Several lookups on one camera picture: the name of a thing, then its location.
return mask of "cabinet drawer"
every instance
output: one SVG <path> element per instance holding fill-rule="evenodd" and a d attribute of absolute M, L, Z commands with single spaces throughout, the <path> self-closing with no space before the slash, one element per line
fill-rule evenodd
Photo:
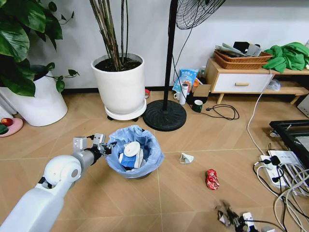
<path fill-rule="evenodd" d="M 219 74 L 213 92 L 260 93 L 269 74 Z"/>

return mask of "shelf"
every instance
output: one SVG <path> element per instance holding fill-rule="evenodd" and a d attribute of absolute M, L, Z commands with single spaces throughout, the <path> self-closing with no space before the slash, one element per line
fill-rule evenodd
<path fill-rule="evenodd" d="M 281 87 L 279 91 L 266 89 L 265 94 L 293 94 L 296 96 L 307 95 L 309 91 L 294 81 L 280 81 Z"/>
<path fill-rule="evenodd" d="M 219 64 L 217 64 L 214 59 L 209 59 L 209 62 L 211 62 L 214 67 L 218 70 L 219 73 L 250 73 L 250 74 L 269 74 L 268 69 L 224 69 Z M 309 75 L 309 70 L 302 70 L 302 71 L 296 71 L 296 70 L 290 70 L 285 69 L 284 73 L 280 73 L 274 70 L 271 70 L 271 74 L 280 74 L 280 75 Z"/>

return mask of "wooden table leg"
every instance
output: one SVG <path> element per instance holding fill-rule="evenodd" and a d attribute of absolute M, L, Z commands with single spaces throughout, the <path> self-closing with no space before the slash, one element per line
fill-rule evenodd
<path fill-rule="evenodd" d="M 296 95 L 295 95 L 295 97 L 294 97 L 293 100 L 290 102 L 290 104 L 293 105 L 293 104 L 299 99 L 299 97 L 300 97 L 300 96 L 296 96 Z"/>
<path fill-rule="evenodd" d="M 223 96 L 224 96 L 224 93 L 220 93 L 220 96 L 218 98 L 217 104 L 221 104 Z"/>

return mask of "plastic bag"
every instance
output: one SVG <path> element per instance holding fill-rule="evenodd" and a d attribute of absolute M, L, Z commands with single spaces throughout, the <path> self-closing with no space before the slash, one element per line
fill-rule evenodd
<path fill-rule="evenodd" d="M 144 151 L 145 165 L 142 167 L 126 172 L 124 167 L 119 163 L 119 154 L 123 153 L 124 144 L 137 141 Z M 164 155 L 161 151 L 157 139 L 147 130 L 143 130 L 137 125 L 122 128 L 110 134 L 108 144 L 117 142 L 112 149 L 112 153 L 105 157 L 108 165 L 125 178 L 138 178 L 147 175 L 157 169 L 164 160 Z"/>
<path fill-rule="evenodd" d="M 189 95 L 190 91 L 191 91 L 191 87 L 194 83 L 194 80 L 197 76 L 198 70 L 195 69 L 180 69 L 180 83 L 187 83 L 189 85 L 188 88 L 188 93 L 187 95 Z M 173 90 L 176 92 L 181 92 L 181 86 L 179 84 L 178 79 L 176 80 L 174 86 L 173 86 Z"/>
<path fill-rule="evenodd" d="M 271 89 L 274 91 L 279 91 L 280 87 L 281 87 L 281 84 L 277 79 L 272 79 L 267 86 L 268 89 Z"/>

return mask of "green mug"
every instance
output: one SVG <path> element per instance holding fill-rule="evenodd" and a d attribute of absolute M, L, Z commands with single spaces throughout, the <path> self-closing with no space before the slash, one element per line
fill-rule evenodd
<path fill-rule="evenodd" d="M 195 100 L 193 103 L 192 109 L 195 112 L 201 113 L 202 108 L 203 108 L 203 102 L 201 100 Z"/>

